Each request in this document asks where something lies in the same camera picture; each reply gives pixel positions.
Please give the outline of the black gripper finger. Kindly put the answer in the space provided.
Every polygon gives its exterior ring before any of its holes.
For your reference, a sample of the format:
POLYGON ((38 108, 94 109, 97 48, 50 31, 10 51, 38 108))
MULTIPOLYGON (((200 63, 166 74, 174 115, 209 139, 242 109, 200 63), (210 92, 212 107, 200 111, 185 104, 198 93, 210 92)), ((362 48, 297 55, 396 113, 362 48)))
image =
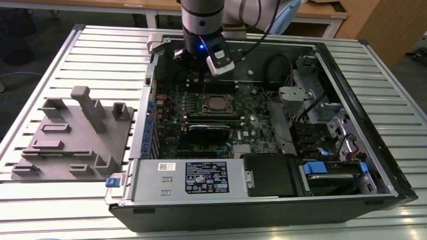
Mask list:
POLYGON ((182 83, 189 93, 205 93, 206 66, 185 49, 173 52, 173 62, 182 71, 182 83))

